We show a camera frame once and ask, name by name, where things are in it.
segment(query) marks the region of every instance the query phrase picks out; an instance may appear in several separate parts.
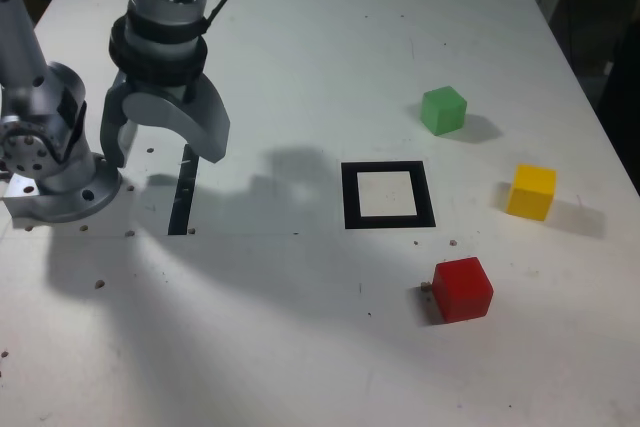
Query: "white square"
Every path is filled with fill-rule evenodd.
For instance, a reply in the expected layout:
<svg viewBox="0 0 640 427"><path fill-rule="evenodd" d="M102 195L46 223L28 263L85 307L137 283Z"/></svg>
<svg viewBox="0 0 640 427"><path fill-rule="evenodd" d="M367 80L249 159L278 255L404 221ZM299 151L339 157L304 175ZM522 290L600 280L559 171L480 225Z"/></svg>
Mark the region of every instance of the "white square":
<svg viewBox="0 0 640 427"><path fill-rule="evenodd" d="M418 215L409 172L358 172L362 217Z"/></svg>

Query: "red cube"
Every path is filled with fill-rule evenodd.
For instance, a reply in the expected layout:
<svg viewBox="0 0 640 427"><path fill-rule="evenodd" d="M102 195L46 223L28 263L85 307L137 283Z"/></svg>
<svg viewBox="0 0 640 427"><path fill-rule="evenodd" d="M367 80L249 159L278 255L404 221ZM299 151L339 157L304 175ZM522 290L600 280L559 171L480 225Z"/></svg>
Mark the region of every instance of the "red cube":
<svg viewBox="0 0 640 427"><path fill-rule="evenodd" d="M493 297L477 257L437 264L432 291L446 323L484 317Z"/></svg>

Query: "table surface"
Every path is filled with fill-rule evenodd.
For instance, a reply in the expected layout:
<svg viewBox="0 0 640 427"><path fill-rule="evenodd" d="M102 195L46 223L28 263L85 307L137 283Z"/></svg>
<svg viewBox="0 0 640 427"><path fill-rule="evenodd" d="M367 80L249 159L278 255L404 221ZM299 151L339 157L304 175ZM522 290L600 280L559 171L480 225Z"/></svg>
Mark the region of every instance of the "table surface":
<svg viewBox="0 0 640 427"><path fill-rule="evenodd" d="M37 27L95 150L126 2ZM230 0L206 38L232 130L195 235L166 235L184 141L154 128L98 214L2 208L0 425L640 425L640 202L534 0ZM434 137L444 85L467 123ZM344 229L340 163L387 160L424 161L435 228ZM543 223L502 211L519 163L558 172ZM428 325L415 287L467 256L488 315Z"/></svg>

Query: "yellow cube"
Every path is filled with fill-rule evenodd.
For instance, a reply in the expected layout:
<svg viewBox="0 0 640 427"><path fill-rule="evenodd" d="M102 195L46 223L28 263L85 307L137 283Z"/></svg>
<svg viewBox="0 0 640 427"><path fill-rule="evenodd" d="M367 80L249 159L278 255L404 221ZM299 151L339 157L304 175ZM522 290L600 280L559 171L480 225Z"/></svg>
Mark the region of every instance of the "yellow cube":
<svg viewBox="0 0 640 427"><path fill-rule="evenodd" d="M544 220L553 202L555 190L555 170L520 164L511 184L507 214Z"/></svg>

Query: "square target marker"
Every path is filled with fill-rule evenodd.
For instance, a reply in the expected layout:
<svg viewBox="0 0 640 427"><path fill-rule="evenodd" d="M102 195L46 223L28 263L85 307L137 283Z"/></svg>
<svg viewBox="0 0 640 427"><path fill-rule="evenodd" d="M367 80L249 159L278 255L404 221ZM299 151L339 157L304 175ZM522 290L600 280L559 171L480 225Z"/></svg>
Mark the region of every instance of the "square target marker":
<svg viewBox="0 0 640 427"><path fill-rule="evenodd" d="M435 227L420 161L343 162L346 229Z"/></svg>

